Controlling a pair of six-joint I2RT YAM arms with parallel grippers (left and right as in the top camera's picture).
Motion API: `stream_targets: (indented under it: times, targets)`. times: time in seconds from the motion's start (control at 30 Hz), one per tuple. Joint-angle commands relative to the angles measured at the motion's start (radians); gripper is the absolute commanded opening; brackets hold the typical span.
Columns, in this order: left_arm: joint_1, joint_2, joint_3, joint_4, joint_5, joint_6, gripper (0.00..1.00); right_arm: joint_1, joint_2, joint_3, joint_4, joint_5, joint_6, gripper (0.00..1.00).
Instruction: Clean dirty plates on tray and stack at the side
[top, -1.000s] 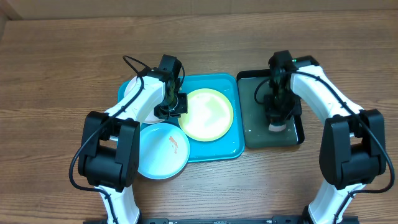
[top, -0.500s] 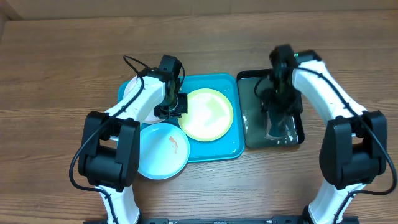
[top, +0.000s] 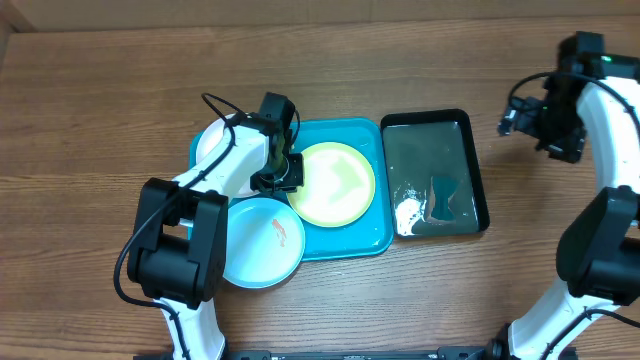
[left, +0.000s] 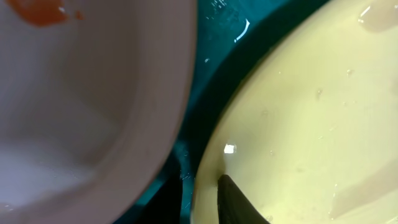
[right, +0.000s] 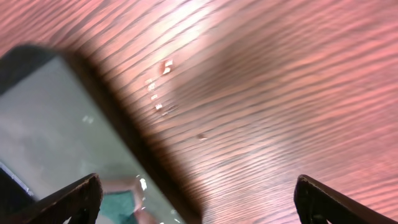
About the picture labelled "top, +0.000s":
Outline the yellow plate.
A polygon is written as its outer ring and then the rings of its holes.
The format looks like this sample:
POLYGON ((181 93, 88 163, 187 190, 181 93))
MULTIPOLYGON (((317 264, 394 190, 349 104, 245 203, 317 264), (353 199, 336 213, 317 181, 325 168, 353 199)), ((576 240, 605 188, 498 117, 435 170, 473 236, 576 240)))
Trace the yellow plate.
POLYGON ((304 184, 287 195, 293 210, 320 227, 348 225, 366 213, 376 192, 373 167, 355 148, 338 142, 301 152, 304 184))

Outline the white plate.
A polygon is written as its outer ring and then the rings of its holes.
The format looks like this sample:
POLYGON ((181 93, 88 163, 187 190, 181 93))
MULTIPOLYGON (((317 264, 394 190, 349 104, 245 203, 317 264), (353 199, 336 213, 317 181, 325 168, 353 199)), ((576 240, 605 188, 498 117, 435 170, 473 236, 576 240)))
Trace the white plate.
MULTIPOLYGON (((235 142, 231 151, 203 180, 192 187, 193 190, 215 190, 230 199, 246 198, 258 193, 251 189, 250 178, 266 164, 269 139, 253 128, 238 125, 233 130, 235 142)), ((209 125, 198 141, 195 167, 204 170, 223 153, 230 140, 230 130, 224 128, 222 119, 209 125)))

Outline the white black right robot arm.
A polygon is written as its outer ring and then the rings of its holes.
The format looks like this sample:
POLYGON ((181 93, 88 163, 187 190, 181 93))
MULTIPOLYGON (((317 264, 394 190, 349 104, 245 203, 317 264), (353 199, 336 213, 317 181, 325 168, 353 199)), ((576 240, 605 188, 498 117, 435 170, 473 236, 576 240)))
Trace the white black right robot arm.
POLYGON ((627 235, 639 223, 639 61, 578 31, 559 44, 555 70, 538 77, 545 97, 511 91, 498 133, 524 133, 567 163, 589 143, 597 194, 559 240, 552 286, 477 358, 574 359, 571 342, 596 320, 639 325, 617 312, 639 297, 639 244, 627 235))

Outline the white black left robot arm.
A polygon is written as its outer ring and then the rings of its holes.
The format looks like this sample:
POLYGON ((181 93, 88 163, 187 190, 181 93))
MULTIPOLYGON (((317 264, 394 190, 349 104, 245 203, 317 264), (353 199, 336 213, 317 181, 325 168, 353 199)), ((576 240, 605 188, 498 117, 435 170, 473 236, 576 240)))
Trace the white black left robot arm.
POLYGON ((295 192, 303 157, 292 152, 300 129, 295 105, 268 92, 256 112, 221 114, 220 142, 172 180, 141 188, 133 233, 114 265, 126 303, 162 311, 173 342, 165 359, 223 359, 226 339, 214 295, 226 262, 229 202, 244 184, 258 193, 295 192))

